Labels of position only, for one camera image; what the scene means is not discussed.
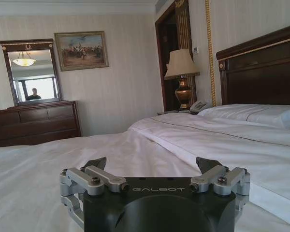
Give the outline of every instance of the picture frame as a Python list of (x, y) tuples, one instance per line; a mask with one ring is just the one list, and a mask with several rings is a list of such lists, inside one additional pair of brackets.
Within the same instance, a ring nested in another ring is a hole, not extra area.
[(109, 67), (104, 31), (55, 33), (61, 71)]

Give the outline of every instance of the lampshade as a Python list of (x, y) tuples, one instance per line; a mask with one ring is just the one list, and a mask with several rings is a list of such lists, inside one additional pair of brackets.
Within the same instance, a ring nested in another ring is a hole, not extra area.
[(180, 49), (170, 52), (169, 68), (164, 76), (165, 80), (174, 79), (177, 76), (195, 74), (197, 67), (191, 59), (188, 49)]
[(29, 58), (25, 58), (24, 52), (19, 52), (18, 58), (13, 60), (13, 63), (19, 65), (19, 66), (30, 66), (35, 63), (35, 59), (31, 59), (28, 52), (26, 52), (27, 56)]
[(19, 66), (30, 66), (34, 64), (36, 60), (35, 59), (26, 59), (26, 58), (21, 58), (21, 59), (14, 59), (13, 63), (19, 65)]

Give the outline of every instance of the beige wallpaper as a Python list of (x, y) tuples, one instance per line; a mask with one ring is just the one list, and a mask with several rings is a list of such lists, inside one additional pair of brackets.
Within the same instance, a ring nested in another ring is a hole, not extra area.
[[(83, 135), (115, 133), (163, 109), (153, 21), (150, 14), (0, 16), (0, 40), (104, 30), (110, 67), (59, 72), (59, 77), (63, 98), (78, 101)], [(9, 106), (13, 100), (0, 46), (0, 109)]]
[[(198, 99), (210, 98), (204, 0), (190, 0), (193, 46), (200, 53), (195, 62), (201, 75), (196, 78)], [(221, 89), (216, 52), (290, 25), (290, 0), (210, 0), (216, 99), (221, 104)]]

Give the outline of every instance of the white pillow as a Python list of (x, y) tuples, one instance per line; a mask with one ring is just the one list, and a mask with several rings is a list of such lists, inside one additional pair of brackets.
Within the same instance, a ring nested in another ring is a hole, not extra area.
[(290, 105), (223, 105), (203, 110), (199, 115), (257, 122), (290, 130)]

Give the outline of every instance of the dresser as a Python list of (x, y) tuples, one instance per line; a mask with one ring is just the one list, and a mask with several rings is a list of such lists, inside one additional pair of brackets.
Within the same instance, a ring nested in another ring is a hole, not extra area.
[(0, 110), (0, 147), (36, 145), (81, 136), (75, 101)]

